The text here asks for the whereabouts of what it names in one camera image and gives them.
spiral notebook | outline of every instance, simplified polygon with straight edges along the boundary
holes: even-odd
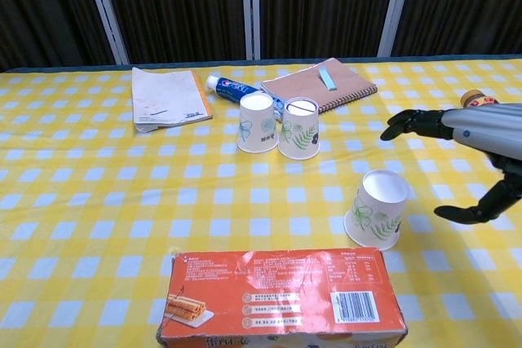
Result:
[[[326,86],[319,72],[321,67],[328,71],[336,90],[329,90]],[[261,89],[282,101],[296,97],[313,99],[319,104],[319,113],[377,92],[374,83],[334,58],[284,77],[264,81]]]

cardboard box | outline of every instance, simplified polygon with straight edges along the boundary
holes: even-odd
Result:
[[[157,339],[170,348],[392,348],[407,331],[377,249],[181,253]]]

notebook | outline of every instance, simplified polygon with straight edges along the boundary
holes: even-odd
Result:
[[[193,71],[148,73],[133,68],[132,104],[139,132],[212,118],[210,105]]]
[[[321,77],[320,68],[325,67],[335,90],[329,90]],[[319,104],[319,113],[344,105],[377,92],[377,86],[366,81],[337,59],[328,59],[310,68],[278,77],[261,84],[261,89],[282,101],[306,97]]]

blue toothpaste tube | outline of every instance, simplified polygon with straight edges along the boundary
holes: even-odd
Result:
[[[244,85],[238,81],[231,81],[226,77],[215,77],[214,75],[210,75],[206,79],[206,87],[214,91],[220,97],[225,98],[235,104],[238,104],[244,95],[259,91],[252,86]],[[281,121],[285,103],[277,97],[274,97],[273,95],[271,96],[274,99],[274,112],[276,114],[276,119]]]

paper cup with leaf pattern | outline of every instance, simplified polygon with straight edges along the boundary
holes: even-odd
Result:
[[[319,106],[309,98],[285,102],[279,151],[291,159],[303,160],[319,152]]]
[[[361,246],[391,248],[399,240],[408,194],[408,183],[397,173],[370,171],[344,217],[346,233]]]
[[[237,146],[252,153],[272,150],[279,139],[272,97],[255,92],[244,95],[239,105]]]

